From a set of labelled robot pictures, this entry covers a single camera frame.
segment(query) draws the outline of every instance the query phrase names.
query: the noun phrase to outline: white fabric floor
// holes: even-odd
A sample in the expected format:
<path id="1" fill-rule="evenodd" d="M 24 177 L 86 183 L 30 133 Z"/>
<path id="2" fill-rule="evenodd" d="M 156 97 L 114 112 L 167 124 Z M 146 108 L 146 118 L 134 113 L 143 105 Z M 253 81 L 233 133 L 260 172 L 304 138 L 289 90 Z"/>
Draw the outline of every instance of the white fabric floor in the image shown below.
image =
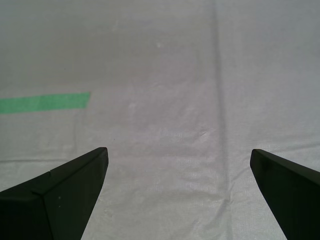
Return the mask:
<path id="1" fill-rule="evenodd" d="M 284 240 L 249 167 L 320 170 L 320 1 L 2 0 L 0 98 L 91 92 L 0 115 L 0 191 L 97 147 L 83 240 Z"/>

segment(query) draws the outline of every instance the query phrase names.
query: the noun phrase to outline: green tape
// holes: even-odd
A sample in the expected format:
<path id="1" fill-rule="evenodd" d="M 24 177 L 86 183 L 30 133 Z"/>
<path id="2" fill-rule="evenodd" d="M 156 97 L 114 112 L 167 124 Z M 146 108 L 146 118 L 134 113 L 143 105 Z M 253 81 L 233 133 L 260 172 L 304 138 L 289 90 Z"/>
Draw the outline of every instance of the green tape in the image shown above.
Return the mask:
<path id="1" fill-rule="evenodd" d="M 84 109 L 89 98 L 90 92 L 3 98 L 0 99 L 0 114 Z"/>

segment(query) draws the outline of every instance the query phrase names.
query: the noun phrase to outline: white tarp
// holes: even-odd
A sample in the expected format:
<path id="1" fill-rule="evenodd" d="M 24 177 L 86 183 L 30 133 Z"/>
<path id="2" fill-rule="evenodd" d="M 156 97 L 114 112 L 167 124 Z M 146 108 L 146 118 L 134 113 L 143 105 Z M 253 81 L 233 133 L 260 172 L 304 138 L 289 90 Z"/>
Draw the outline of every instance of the white tarp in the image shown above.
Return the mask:
<path id="1" fill-rule="evenodd" d="M 2 0 L 0 98 L 91 92 L 0 114 L 0 191 L 97 147 L 83 240 L 284 240 L 249 167 L 320 170 L 320 1 Z"/>

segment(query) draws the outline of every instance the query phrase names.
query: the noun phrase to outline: green tape strip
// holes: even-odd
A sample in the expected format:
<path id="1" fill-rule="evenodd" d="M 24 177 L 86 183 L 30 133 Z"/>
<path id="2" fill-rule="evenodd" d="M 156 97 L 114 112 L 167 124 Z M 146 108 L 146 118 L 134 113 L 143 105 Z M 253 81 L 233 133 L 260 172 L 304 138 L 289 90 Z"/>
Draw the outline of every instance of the green tape strip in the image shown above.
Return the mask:
<path id="1" fill-rule="evenodd" d="M 84 109 L 89 98 L 90 92 L 3 98 L 0 99 L 0 114 Z"/>

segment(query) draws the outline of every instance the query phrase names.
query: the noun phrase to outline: white surface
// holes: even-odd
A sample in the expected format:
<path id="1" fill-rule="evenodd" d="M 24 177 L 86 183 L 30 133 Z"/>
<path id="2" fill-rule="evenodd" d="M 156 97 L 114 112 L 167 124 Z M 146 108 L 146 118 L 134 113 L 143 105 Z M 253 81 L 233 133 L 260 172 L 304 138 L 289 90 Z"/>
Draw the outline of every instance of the white surface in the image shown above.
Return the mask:
<path id="1" fill-rule="evenodd" d="M 320 170 L 320 1 L 3 0 L 0 97 L 91 92 L 0 115 L 0 190 L 100 146 L 83 240 L 284 240 L 249 168 Z"/>

